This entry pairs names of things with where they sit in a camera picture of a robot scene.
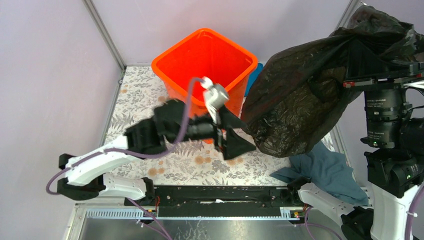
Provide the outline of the black plastic trash bag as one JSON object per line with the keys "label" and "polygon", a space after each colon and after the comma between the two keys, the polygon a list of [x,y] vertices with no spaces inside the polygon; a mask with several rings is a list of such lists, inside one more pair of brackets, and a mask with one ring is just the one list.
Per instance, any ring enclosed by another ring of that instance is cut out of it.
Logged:
{"label": "black plastic trash bag", "polygon": [[355,40],[383,60],[424,58],[424,36],[413,24],[371,6],[359,7],[347,27],[326,38],[274,54],[241,111],[244,131],[259,151],[278,158],[304,154],[335,126],[359,96],[343,87],[349,45]]}

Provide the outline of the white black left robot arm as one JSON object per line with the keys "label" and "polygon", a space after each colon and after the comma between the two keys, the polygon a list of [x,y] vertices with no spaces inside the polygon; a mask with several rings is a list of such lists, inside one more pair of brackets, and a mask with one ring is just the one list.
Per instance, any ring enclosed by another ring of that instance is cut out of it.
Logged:
{"label": "white black left robot arm", "polygon": [[151,179],[115,177],[111,170],[132,161],[162,158],[188,141],[212,140],[214,149],[231,160],[256,149],[235,132],[245,126],[225,106],[214,114],[190,117],[183,101],[169,100],[108,144],[81,156],[62,154],[54,178],[56,193],[75,201],[123,197],[148,206],[155,200]]}

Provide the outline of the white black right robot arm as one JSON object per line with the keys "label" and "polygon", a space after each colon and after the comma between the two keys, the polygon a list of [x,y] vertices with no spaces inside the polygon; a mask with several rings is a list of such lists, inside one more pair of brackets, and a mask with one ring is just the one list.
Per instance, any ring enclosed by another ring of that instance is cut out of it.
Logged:
{"label": "white black right robot arm", "polygon": [[342,202],[300,177],[287,201],[308,204],[336,222],[348,240],[412,240],[416,205],[424,194],[424,120],[413,118],[406,91],[424,91],[424,64],[385,60],[359,40],[349,45],[345,88],[364,93],[365,152],[370,208]]}

